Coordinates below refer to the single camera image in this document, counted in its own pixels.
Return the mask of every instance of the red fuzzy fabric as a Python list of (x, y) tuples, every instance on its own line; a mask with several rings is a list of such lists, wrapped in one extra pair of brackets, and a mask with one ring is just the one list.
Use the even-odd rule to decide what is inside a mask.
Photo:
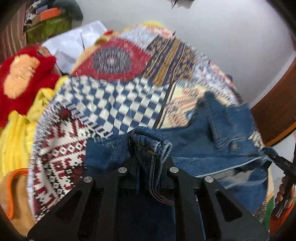
[(27, 89), (16, 99), (10, 99), (4, 95), (4, 81), (9, 74), (9, 68), (15, 56), (6, 59), (0, 67), (0, 127), (4, 127), (6, 125), (8, 115), (13, 110), (16, 110), (22, 115), (26, 115), (34, 102), (38, 90), (46, 87), (54, 89), (54, 86), (59, 79), (59, 75), (52, 72), (56, 58), (54, 56), (44, 57), (38, 54), (38, 48), (39, 47), (37, 45), (29, 46), (20, 50), (15, 55), (28, 54), (40, 61), (40, 64), (35, 69), (35, 74), (31, 78)]

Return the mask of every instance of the orange stitching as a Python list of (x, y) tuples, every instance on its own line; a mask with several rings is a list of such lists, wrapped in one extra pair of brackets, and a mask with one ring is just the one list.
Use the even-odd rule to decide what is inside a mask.
[(6, 191), (7, 191), (7, 201), (8, 201), (8, 208), (6, 211), (6, 216), (8, 219), (13, 220), (14, 218), (14, 208), (13, 208), (13, 199), (12, 199), (12, 192), (11, 192), (11, 184), (12, 180), (20, 175), (28, 175), (28, 168), (21, 168), (18, 170), (13, 171), (7, 179), (6, 182)]

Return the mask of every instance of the hand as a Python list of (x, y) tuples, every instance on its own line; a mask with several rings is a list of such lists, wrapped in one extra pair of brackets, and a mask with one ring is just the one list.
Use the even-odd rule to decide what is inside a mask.
[[(285, 187), (284, 187), (284, 182), (285, 182), (285, 177), (282, 178), (282, 184), (279, 186), (279, 192), (277, 193), (276, 195), (276, 198), (275, 198), (275, 204), (279, 203), (281, 200), (283, 200), (283, 194), (285, 193)], [(292, 186), (291, 187), (291, 192), (290, 192), (290, 198), (286, 204), (286, 206), (284, 207), (284, 210), (287, 210), (289, 207), (291, 207), (293, 201), (294, 201), (294, 198), (296, 197), (296, 192), (295, 192), (295, 187)]]

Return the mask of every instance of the orange sleeve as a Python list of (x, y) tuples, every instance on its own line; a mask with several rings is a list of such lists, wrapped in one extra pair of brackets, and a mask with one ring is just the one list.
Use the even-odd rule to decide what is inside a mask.
[(271, 236), (274, 236), (278, 232), (279, 228), (282, 226), (282, 224), (284, 223), (284, 221), (288, 217), (292, 208), (293, 208), (293, 204), (287, 210), (284, 210), (279, 218), (277, 218), (274, 215), (270, 216), (269, 230), (270, 230)]

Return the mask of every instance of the blue and white checkered fabric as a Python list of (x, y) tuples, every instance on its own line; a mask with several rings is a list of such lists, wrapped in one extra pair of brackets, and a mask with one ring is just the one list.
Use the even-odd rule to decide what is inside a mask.
[(71, 77), (55, 96), (101, 137), (124, 134), (137, 126), (152, 128), (168, 85), (155, 86), (145, 78), (130, 82)]

